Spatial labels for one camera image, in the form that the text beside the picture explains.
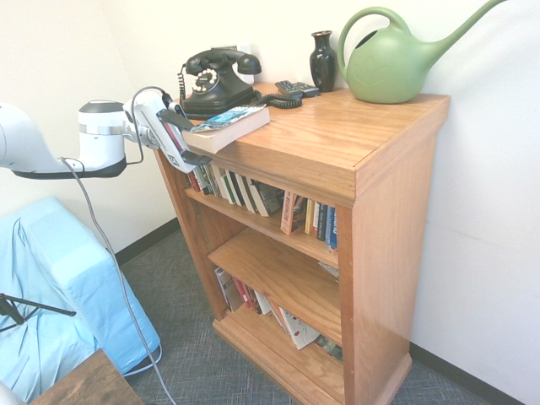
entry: black telephone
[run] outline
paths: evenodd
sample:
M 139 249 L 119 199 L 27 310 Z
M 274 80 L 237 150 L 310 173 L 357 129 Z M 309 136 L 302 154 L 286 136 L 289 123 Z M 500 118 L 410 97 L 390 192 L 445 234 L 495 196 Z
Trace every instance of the black telephone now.
M 245 104 L 269 104 L 279 108 L 295 108 L 301 100 L 269 94 L 265 97 L 242 81 L 233 71 L 238 64 L 238 73 L 259 74 L 261 63 L 254 55 L 229 49 L 211 49 L 190 57 L 182 71 L 197 76 L 192 95 L 186 99 L 186 87 L 182 71 L 178 73 L 180 98 L 184 112 L 189 118 L 208 119 L 230 108 Z

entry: chair covered with cloth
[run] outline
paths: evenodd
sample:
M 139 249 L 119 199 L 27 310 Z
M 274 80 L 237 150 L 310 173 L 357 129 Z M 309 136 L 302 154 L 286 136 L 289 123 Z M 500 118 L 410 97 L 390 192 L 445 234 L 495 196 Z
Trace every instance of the chair covered with cloth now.
M 125 285 L 150 350 L 160 351 L 157 332 Z M 0 381 L 26 402 L 98 348 L 124 375 L 147 358 L 111 255 L 54 197 L 0 218 L 0 294 L 77 312 L 38 310 L 0 333 Z M 22 317 L 34 309 L 12 305 Z M 0 330 L 13 324 L 0 315 Z

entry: watering can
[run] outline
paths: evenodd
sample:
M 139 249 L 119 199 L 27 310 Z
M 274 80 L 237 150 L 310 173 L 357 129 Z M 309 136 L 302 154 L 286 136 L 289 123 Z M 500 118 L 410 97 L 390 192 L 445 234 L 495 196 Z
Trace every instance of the watering can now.
M 388 8 L 371 7 L 356 13 L 343 28 L 337 46 L 337 64 L 353 95 L 362 101 L 394 104 L 416 97 L 428 71 L 491 8 L 505 0 L 489 0 L 456 31 L 443 40 L 423 42 Z M 343 50 L 351 27 L 362 17 L 379 14 L 390 24 L 368 34 L 354 49 L 348 67 Z

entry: wooden bookshelf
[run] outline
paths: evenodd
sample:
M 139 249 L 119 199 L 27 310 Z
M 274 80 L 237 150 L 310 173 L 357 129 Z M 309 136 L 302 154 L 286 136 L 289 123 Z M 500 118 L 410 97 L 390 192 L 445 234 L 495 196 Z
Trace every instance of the wooden bookshelf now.
M 208 258 L 342 345 L 339 284 L 315 260 L 251 228 Z
M 287 236 L 279 228 L 279 225 L 281 224 L 281 212 L 265 218 L 257 213 L 250 213 L 246 207 L 229 204 L 224 198 L 205 196 L 201 192 L 195 192 L 192 188 L 186 189 L 186 195 L 266 236 L 270 236 L 287 246 L 291 246 L 297 251 L 301 251 L 302 253 L 331 266 L 338 267 L 338 255 L 334 252 L 330 252 L 328 246 L 315 238 L 314 235 L 308 235 L 303 232 L 302 229 L 298 229 L 293 234 Z
M 338 256 L 313 235 L 283 234 L 279 214 L 194 192 L 156 153 L 214 329 L 299 403 L 387 405 L 410 370 L 435 139 L 449 102 L 421 94 L 376 105 L 340 89 L 299 109 L 270 107 L 269 124 L 212 155 L 217 166 L 335 207 Z M 339 283 L 319 261 L 339 269 Z M 314 344 L 297 350 L 271 316 L 228 311 L 216 266 L 341 344 L 343 364 Z
M 343 365 L 315 344 L 298 350 L 271 315 L 259 316 L 242 306 L 213 326 L 298 402 L 344 403 Z

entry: rotary dial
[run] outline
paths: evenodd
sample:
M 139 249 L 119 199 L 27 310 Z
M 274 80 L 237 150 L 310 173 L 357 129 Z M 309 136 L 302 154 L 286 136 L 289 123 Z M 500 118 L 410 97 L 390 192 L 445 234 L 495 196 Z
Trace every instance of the rotary dial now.
M 197 75 L 197 79 L 193 84 L 193 92 L 203 94 L 215 87 L 219 81 L 218 73 L 213 69 L 204 69 Z

